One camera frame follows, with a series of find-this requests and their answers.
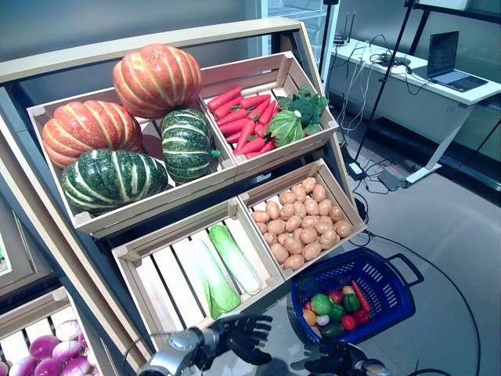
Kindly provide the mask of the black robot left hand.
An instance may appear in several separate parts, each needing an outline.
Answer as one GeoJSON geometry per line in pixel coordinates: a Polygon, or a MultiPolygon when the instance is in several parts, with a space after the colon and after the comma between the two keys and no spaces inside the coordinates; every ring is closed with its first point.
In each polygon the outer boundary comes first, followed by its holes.
{"type": "Polygon", "coordinates": [[[217,319],[210,326],[217,338],[214,355],[231,351],[246,363],[257,366],[270,363],[272,356],[263,352],[260,344],[268,338],[272,321],[268,315],[243,313],[217,319]]]}

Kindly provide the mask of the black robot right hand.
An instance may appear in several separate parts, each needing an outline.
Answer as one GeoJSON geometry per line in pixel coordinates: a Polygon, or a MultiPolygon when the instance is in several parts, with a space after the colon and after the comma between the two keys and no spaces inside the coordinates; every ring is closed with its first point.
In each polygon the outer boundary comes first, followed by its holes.
{"type": "Polygon", "coordinates": [[[300,362],[310,375],[364,375],[361,364],[368,357],[357,346],[340,342],[331,349],[320,350],[320,355],[315,359],[310,357],[300,362]]]}

